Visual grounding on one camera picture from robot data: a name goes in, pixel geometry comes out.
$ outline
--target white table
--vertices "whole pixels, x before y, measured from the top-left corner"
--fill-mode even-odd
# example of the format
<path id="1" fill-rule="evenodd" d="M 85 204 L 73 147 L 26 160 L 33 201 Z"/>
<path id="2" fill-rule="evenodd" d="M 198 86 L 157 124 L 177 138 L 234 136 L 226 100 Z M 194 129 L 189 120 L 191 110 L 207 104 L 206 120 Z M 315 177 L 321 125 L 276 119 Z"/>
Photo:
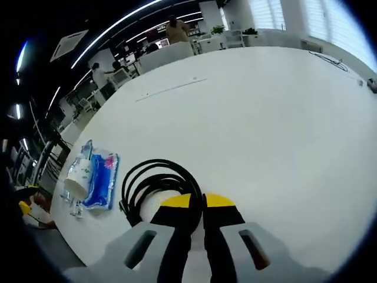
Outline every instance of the white table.
<path id="1" fill-rule="evenodd" d="M 232 199 L 245 220 L 281 240 L 293 260 L 334 272 L 363 237 L 377 200 L 377 97 L 358 78 L 307 51 L 279 47 L 210 52 L 137 77 L 74 144 L 52 217 L 78 257 L 94 263 L 106 243 L 130 228 L 118 209 L 125 174 L 164 158 L 190 171 L 204 193 Z M 88 139 L 121 161 L 114 209 L 85 212 L 78 221 L 59 194 Z M 145 204 L 144 219 L 160 200 Z M 193 241 L 184 282 L 208 282 L 200 235 Z"/>

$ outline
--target black cable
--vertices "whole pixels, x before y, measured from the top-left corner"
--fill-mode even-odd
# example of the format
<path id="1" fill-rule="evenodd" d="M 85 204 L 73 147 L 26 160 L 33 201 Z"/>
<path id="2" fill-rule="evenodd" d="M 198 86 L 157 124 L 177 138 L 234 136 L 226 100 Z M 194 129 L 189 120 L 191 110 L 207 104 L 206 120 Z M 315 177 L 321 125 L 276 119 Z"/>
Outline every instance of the black cable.
<path id="1" fill-rule="evenodd" d="M 131 180 L 126 191 L 125 186 L 130 176 L 136 170 L 146 165 L 148 166 L 141 169 Z M 130 197 L 131 188 L 135 181 L 146 171 L 156 167 L 168 168 L 172 171 L 175 171 L 178 174 L 175 175 L 162 173 L 145 178 L 141 183 L 137 185 L 130 201 L 128 201 Z M 151 159 L 141 162 L 139 165 L 133 167 L 126 174 L 122 183 L 122 200 L 119 201 L 119 207 L 121 211 L 125 213 L 131 226 L 135 226 L 139 222 L 143 221 L 140 216 L 140 209 L 141 204 L 145 200 L 145 198 L 151 193 L 162 192 L 165 190 L 175 190 L 181 193 L 182 195 L 186 193 L 191 193 L 191 195 L 197 198 L 199 204 L 201 204 L 203 201 L 203 195 L 201 193 L 198 183 L 196 182 L 195 178 L 182 166 L 165 159 Z M 141 196 L 139 200 L 136 202 L 136 198 L 139 193 L 141 193 Z"/>
<path id="2" fill-rule="evenodd" d="M 342 63 L 342 62 L 343 62 L 343 59 L 340 59 L 340 60 L 337 62 L 337 61 L 335 61 L 335 60 L 332 60 L 332 59 L 330 59 L 330 58 L 328 58 L 328 57 L 326 57 L 326 56 L 324 56 L 324 55 L 321 55 L 321 54 L 318 54 L 318 53 L 315 53 L 315 52 L 311 52 L 311 51 L 309 51 L 309 53 L 312 54 L 312 55 L 315 55 L 315 56 L 317 56 L 317 57 L 319 57 L 319 58 L 321 58 L 322 60 L 324 60 L 324 61 L 326 61 L 326 62 L 328 62 L 328 63 L 334 65 L 335 67 L 338 67 L 338 68 L 341 69 L 342 71 L 348 73 L 348 68 L 347 68 L 347 66 L 346 66 L 345 64 Z"/>

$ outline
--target ceiling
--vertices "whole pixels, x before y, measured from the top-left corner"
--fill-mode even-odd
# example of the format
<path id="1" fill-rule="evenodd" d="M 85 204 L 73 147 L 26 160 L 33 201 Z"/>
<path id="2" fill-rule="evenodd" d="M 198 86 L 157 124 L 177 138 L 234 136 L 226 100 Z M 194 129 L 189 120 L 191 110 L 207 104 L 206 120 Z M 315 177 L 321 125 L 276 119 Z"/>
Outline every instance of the ceiling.
<path id="1" fill-rule="evenodd" d="M 87 61 L 99 48 L 110 48 L 113 54 L 117 53 L 116 46 L 119 43 L 166 21 L 169 15 L 179 17 L 200 11 L 197 0 L 162 0 L 114 27 L 71 69 L 74 61 L 98 35 L 123 16 L 151 1 L 98 0 L 64 4 L 60 2 L 59 5 L 56 2 L 35 1 L 22 4 L 21 7 L 18 3 L 13 3 L 11 10 L 16 13 L 11 28 L 7 30 L 12 41 L 7 46 L 9 50 L 5 60 L 6 81 L 9 82 L 7 89 L 11 99 L 25 101 L 32 96 L 38 106 L 37 114 L 42 114 L 47 110 L 58 87 L 61 88 L 53 107 L 56 107 L 60 97 L 73 89 L 88 71 Z M 198 17 L 200 15 L 193 15 L 185 20 Z M 73 51 L 50 62 L 62 37 L 83 30 L 88 32 Z M 21 83 L 17 86 L 16 63 L 26 41 L 27 46 L 19 71 Z"/>

